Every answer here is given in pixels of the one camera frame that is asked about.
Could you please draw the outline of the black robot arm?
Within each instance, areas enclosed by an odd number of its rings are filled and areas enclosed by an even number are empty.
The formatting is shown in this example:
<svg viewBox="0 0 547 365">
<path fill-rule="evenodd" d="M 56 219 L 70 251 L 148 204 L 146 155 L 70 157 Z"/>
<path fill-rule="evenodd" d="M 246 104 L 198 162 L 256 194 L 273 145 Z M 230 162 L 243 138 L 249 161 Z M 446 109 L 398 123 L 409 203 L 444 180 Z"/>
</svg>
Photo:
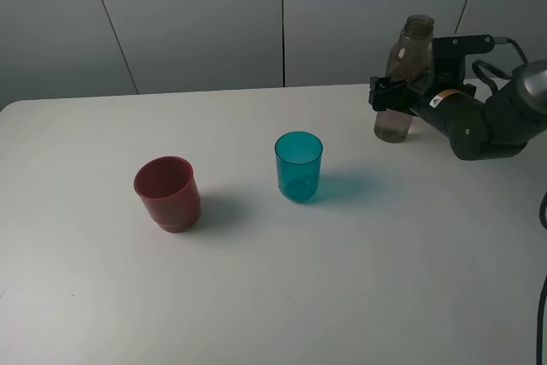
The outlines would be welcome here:
<svg viewBox="0 0 547 365">
<path fill-rule="evenodd" d="M 517 68 L 484 102 L 476 87 L 432 69 L 414 79 L 371 79 L 368 101 L 380 112 L 421 118 L 449 141 L 464 161 L 509 158 L 546 131 L 546 61 Z"/>
</svg>

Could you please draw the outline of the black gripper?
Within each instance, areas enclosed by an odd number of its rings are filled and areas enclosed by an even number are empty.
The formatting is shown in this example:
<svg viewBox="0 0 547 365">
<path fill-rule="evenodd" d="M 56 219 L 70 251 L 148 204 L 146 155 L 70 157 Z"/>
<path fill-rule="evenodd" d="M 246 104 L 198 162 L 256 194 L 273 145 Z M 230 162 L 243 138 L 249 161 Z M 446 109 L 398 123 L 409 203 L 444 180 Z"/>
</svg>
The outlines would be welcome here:
<svg viewBox="0 0 547 365">
<path fill-rule="evenodd" d="M 450 73 L 437 73 L 428 69 L 418 77 L 393 80 L 390 77 L 372 77 L 369 87 L 369 104 L 376 112 L 392 110 L 422 117 L 424 108 L 441 91 L 455 89 L 475 97 L 475 86 Z"/>
</svg>

